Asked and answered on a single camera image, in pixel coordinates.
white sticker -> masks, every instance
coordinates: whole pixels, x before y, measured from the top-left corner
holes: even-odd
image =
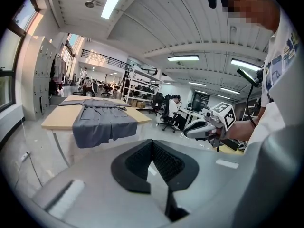
[[[235,162],[224,161],[224,160],[218,159],[217,161],[215,161],[215,163],[218,165],[223,165],[223,166],[233,168],[233,169],[238,168],[238,163],[235,163]]]

power outlet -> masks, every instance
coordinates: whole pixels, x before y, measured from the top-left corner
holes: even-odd
[[[26,151],[26,153],[24,155],[22,155],[21,157],[21,162],[24,162],[28,157],[29,157],[30,152]]]

white table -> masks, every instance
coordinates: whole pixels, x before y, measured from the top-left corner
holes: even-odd
[[[186,119],[186,124],[185,126],[187,126],[189,123],[191,123],[194,120],[200,119],[200,118],[204,118],[203,115],[186,110],[186,109],[179,109],[180,112],[182,112],[181,116],[185,117]]]

person sitting at desk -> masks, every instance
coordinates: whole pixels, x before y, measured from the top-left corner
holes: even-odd
[[[92,90],[92,84],[93,84],[93,80],[87,77],[85,78],[84,83],[78,88],[78,90],[82,88],[84,95],[86,95],[88,91],[94,93]]]
[[[177,104],[181,102],[181,97],[179,95],[174,95],[171,100],[169,100],[169,114],[168,119],[171,120],[174,117],[174,113],[178,112]],[[186,124],[186,119],[181,115],[177,115],[175,120],[175,128],[183,130]]]

